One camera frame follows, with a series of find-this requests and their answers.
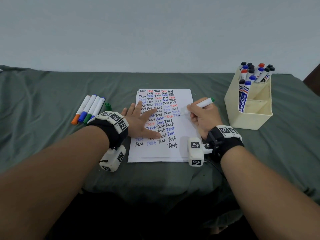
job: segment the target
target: gray wall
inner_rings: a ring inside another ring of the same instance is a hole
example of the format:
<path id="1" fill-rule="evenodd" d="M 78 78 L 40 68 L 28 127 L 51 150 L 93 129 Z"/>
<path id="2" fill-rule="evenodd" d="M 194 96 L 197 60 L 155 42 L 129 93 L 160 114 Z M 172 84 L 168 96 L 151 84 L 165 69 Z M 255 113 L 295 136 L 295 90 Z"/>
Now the gray wall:
<path id="1" fill-rule="evenodd" d="M 0 0 L 0 64 L 56 71 L 234 72 L 320 63 L 320 0 Z"/>

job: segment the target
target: qr code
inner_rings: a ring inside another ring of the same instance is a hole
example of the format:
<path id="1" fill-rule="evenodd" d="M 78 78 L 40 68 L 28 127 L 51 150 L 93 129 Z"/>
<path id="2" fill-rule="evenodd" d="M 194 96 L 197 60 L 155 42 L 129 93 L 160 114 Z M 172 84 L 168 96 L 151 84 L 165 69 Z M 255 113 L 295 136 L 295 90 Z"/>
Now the qr code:
<path id="1" fill-rule="evenodd" d="M 109 112 L 103 112 L 103 113 L 101 113 L 100 115 L 103 115 L 103 116 L 109 116 L 110 114 L 112 114 L 112 113 L 109 113 Z"/>
<path id="2" fill-rule="evenodd" d="M 120 121 L 119 122 L 119 127 L 121 128 L 121 130 L 123 131 L 125 128 L 127 128 L 127 125 L 126 125 L 126 123 L 122 120 L 122 121 Z"/>
<path id="3" fill-rule="evenodd" d="M 192 160 L 191 165 L 201 165 L 201 160 Z"/>
<path id="4" fill-rule="evenodd" d="M 228 130 L 227 127 L 219 128 L 219 130 L 220 130 L 223 134 L 225 134 L 225 133 L 231 133 L 231 132 Z"/>
<path id="5" fill-rule="evenodd" d="M 122 161 L 123 157 L 124 157 L 123 153 L 122 153 L 122 152 L 120 152 L 120 154 L 119 154 L 119 156 L 118 156 L 118 160 L 119 160 L 119 162 L 121 162 L 121 161 Z"/>
<path id="6" fill-rule="evenodd" d="M 118 120 L 120 120 L 120 119 L 121 119 L 121 117 L 120 117 L 120 116 L 118 116 L 118 115 L 116 115 L 115 113 L 114 113 L 114 114 L 112 114 L 112 115 L 110 115 L 110 118 L 111 118 L 111 119 L 114 119 L 115 121 L 118 121 Z"/>
<path id="7" fill-rule="evenodd" d="M 238 134 L 238 132 L 233 128 L 229 128 L 229 131 L 231 131 L 231 133 Z"/>
<path id="8" fill-rule="evenodd" d="M 200 148 L 200 143 L 197 141 L 191 141 L 191 148 Z"/>
<path id="9" fill-rule="evenodd" d="M 112 172 L 112 171 L 111 171 L 111 169 L 110 169 L 110 168 L 108 168 L 108 167 L 102 166 L 102 168 L 103 168 L 104 170 L 106 170 L 106 171 L 110 171 L 110 172 Z"/>

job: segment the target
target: green marker cap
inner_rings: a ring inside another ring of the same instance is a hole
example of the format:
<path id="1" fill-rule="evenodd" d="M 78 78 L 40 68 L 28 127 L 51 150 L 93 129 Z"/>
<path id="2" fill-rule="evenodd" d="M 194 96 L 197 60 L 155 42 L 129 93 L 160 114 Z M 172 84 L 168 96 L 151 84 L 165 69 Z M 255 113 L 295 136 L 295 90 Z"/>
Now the green marker cap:
<path id="1" fill-rule="evenodd" d="M 104 105 L 106 106 L 106 111 L 112 111 L 111 104 L 105 103 Z"/>
<path id="2" fill-rule="evenodd" d="M 84 118 L 83 123 L 86 125 L 88 123 L 88 121 L 90 120 L 92 114 L 87 114 L 87 116 Z"/>

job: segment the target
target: desk organizer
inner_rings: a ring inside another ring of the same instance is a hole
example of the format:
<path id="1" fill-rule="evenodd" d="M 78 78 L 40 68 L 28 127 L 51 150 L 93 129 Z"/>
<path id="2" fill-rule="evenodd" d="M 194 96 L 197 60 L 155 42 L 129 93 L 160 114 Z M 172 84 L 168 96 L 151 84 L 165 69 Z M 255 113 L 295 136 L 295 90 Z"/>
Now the desk organizer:
<path id="1" fill-rule="evenodd" d="M 271 77 L 266 82 L 254 82 L 249 91 L 244 113 L 239 111 L 239 76 L 237 69 L 224 97 L 229 124 L 235 128 L 257 130 L 272 115 Z"/>

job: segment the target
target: forearm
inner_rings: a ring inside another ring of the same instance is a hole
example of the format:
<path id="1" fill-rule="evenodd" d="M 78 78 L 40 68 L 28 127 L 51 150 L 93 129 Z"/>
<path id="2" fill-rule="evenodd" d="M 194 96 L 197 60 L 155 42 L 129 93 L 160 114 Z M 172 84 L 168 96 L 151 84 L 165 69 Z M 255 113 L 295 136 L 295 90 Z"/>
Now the forearm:
<path id="1" fill-rule="evenodd" d="M 0 237 L 42 238 L 108 148 L 106 134 L 87 126 L 1 175 Z"/>
<path id="2" fill-rule="evenodd" d="M 320 239 L 320 207 L 244 147 L 227 151 L 221 166 L 259 239 Z"/>

